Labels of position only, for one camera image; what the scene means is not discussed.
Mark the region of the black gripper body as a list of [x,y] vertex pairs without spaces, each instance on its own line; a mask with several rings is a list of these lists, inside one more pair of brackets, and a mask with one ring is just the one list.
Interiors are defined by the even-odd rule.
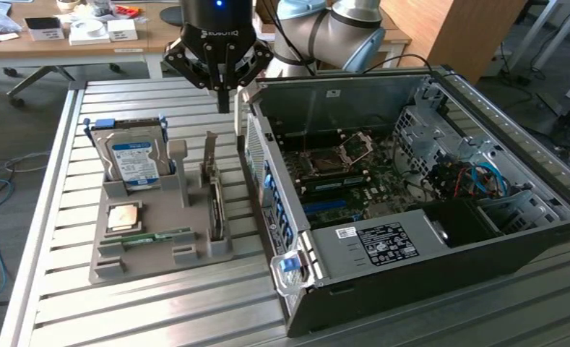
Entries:
[[237,68],[253,55],[257,41],[253,27],[251,1],[182,1],[183,28],[180,38],[186,56],[202,63],[218,63],[223,87],[224,55],[230,43],[245,53]]

